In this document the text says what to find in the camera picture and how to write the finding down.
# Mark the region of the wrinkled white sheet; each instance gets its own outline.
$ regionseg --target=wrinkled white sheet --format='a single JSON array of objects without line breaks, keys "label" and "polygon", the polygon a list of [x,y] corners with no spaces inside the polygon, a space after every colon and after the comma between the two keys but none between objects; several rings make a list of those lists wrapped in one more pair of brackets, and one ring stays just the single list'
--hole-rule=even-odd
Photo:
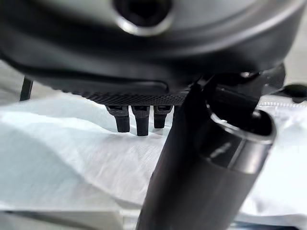
[{"label": "wrinkled white sheet", "polygon": [[[237,219],[307,229],[307,108],[264,101],[279,135]],[[0,108],[0,209],[114,211],[133,229],[171,118],[138,137],[132,114],[117,133],[104,106],[69,95]]]}]

